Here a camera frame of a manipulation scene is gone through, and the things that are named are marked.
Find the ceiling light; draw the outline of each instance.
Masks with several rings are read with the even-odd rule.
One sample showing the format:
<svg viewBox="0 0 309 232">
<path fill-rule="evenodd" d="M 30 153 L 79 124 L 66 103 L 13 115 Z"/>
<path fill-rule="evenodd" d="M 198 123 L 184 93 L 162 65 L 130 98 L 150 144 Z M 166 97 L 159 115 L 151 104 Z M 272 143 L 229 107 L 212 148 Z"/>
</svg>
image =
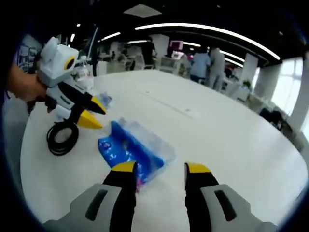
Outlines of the ceiling light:
<svg viewBox="0 0 309 232">
<path fill-rule="evenodd" d="M 71 42 L 73 42 L 74 37 L 75 37 L 75 34 L 72 34 L 72 35 L 71 35 L 71 39 L 70 39 Z"/>
<path fill-rule="evenodd" d="M 183 42 L 185 45 L 190 45 L 190 46 L 195 46 L 195 47 L 201 47 L 201 45 L 196 44 L 196 43 L 188 43 L 188 42 Z"/>
<path fill-rule="evenodd" d="M 151 25 L 146 25 L 146 26 L 142 26 L 142 27 L 137 27 L 137 28 L 135 28 L 135 30 L 142 30 L 142 29 L 147 29 L 147 28 L 158 28 L 158 27 L 190 27 L 190 28 L 200 28 L 200 29 L 214 30 L 214 31 L 217 31 L 217 32 L 221 32 L 221 33 L 224 33 L 224 34 L 234 36 L 234 37 L 239 38 L 241 40 L 244 40 L 248 43 L 251 43 L 251 44 L 261 48 L 265 52 L 269 53 L 270 55 L 272 55 L 277 60 L 280 60 L 280 57 L 278 55 L 276 55 L 274 52 L 270 51 L 268 48 L 264 47 L 263 45 L 259 44 L 258 42 L 253 41 L 253 40 L 251 40 L 251 39 L 249 39 L 249 38 L 247 38 L 243 35 L 239 35 L 239 34 L 234 33 L 232 31 L 221 29 L 221 28 L 216 28 L 216 27 L 211 27 L 211 26 L 206 26 L 206 25 L 200 25 L 200 24 L 192 24 L 192 23 L 159 23 L 159 24 L 151 24 Z"/>
<path fill-rule="evenodd" d="M 138 43 L 145 43 L 147 42 L 147 40 L 136 40 L 136 41 L 130 41 L 130 42 L 127 42 L 127 44 L 138 44 Z"/>
<path fill-rule="evenodd" d="M 109 39 L 109 38 L 114 37 L 114 36 L 117 36 L 117 35 L 120 35 L 120 32 L 117 32 L 117 33 L 114 33 L 114 34 L 105 36 L 103 39 L 101 39 L 101 41 L 106 40 L 106 39 Z"/>
<path fill-rule="evenodd" d="M 242 58 L 240 58 L 240 57 L 238 57 L 238 56 L 235 56 L 235 55 L 233 55 L 233 54 L 230 54 L 230 53 L 228 53 L 228 52 L 221 51 L 221 50 L 220 50 L 220 52 L 223 53 L 224 55 L 227 55 L 227 56 L 233 57 L 233 58 L 235 58 L 235 59 L 238 59 L 238 60 L 240 60 L 240 61 L 242 61 L 242 62 L 245 62 L 244 59 L 242 59 Z"/>
<path fill-rule="evenodd" d="M 225 58 L 225 60 L 228 61 L 228 62 L 231 62 L 231 63 L 233 63 L 233 64 L 236 64 L 236 65 L 240 66 L 241 68 L 243 68 L 243 65 L 242 65 L 242 64 L 239 64 L 239 63 L 237 63 L 237 62 L 235 62 L 235 61 L 233 61 L 233 60 L 231 60 L 231 59 Z"/>
</svg>

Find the blue shirt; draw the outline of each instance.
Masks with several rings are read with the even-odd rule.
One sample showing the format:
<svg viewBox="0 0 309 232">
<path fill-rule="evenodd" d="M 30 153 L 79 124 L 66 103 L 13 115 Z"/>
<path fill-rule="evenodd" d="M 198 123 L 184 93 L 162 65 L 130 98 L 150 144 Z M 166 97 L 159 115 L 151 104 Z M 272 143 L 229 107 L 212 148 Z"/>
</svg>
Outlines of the blue shirt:
<svg viewBox="0 0 309 232">
<path fill-rule="evenodd" d="M 190 75 L 200 78 L 206 77 L 206 67 L 211 64 L 211 59 L 207 53 L 196 53 L 193 57 L 194 64 L 191 67 Z"/>
</svg>

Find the black ceiling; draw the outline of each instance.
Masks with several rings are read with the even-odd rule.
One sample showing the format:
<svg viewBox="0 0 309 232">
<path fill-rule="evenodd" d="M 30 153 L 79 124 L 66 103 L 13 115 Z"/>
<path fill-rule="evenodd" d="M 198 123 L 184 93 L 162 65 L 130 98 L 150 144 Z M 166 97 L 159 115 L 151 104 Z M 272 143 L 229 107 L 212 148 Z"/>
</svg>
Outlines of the black ceiling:
<svg viewBox="0 0 309 232">
<path fill-rule="evenodd" d="M 123 11 L 137 4 L 145 4 L 162 13 L 162 15 L 149 18 L 139 18 L 123 14 Z M 171 39 L 184 40 L 191 43 L 211 45 L 219 44 L 219 47 L 229 53 L 244 58 L 249 52 L 259 57 L 259 64 L 274 64 L 277 61 L 262 49 L 230 35 L 215 31 L 187 28 L 187 27 L 163 27 L 135 31 L 134 28 L 156 23 L 195 23 L 226 29 L 246 36 L 266 48 L 270 49 L 282 59 L 302 56 L 304 51 L 304 36 L 309 35 L 309 27 L 305 27 L 305 6 L 294 6 L 289 2 L 285 6 L 257 5 L 240 3 L 207 3 L 204 1 L 79 1 L 74 4 L 62 4 L 57 11 L 57 17 L 50 19 L 45 14 L 40 14 L 41 20 L 36 26 L 48 29 L 45 37 L 62 33 L 70 36 L 75 33 L 73 46 L 82 43 L 94 32 L 94 24 L 99 25 L 97 38 L 121 32 L 116 36 L 105 40 L 130 41 L 142 39 L 146 34 L 163 33 Z"/>
</svg>

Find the table surface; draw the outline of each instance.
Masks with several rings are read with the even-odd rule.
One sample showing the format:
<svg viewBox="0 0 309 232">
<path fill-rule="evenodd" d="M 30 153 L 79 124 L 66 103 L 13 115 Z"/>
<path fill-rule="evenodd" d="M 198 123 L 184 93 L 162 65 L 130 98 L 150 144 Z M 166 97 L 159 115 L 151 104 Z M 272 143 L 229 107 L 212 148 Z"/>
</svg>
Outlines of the table surface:
<svg viewBox="0 0 309 232">
<path fill-rule="evenodd" d="M 103 124 L 136 120 L 171 144 L 177 159 L 141 193 L 132 231 L 189 231 L 184 204 L 184 162 L 209 167 L 251 204 L 263 221 L 280 223 L 308 179 L 306 164 L 273 126 L 242 104 L 190 80 L 148 70 L 95 79 L 97 91 L 113 97 Z M 71 201 L 110 168 L 98 151 L 101 130 L 80 128 L 73 150 L 52 155 L 46 133 L 54 115 L 38 103 L 29 118 L 21 150 L 26 201 L 42 223 L 69 212 Z"/>
</svg>

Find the black cable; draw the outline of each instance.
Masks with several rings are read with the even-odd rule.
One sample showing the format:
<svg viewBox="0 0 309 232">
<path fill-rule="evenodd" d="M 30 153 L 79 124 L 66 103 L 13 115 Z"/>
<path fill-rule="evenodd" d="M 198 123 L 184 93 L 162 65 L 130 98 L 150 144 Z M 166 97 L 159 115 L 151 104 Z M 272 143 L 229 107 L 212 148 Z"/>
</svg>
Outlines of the black cable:
<svg viewBox="0 0 309 232">
<path fill-rule="evenodd" d="M 70 137 L 61 143 L 57 143 L 55 141 L 56 135 L 59 133 L 59 131 L 66 128 L 71 129 Z M 55 156 L 63 156 L 69 151 L 71 151 L 72 148 L 75 146 L 78 139 L 78 134 L 78 127 L 74 123 L 68 121 L 56 122 L 55 125 L 53 125 L 52 128 L 48 130 L 48 133 L 46 135 L 48 149 Z"/>
</svg>

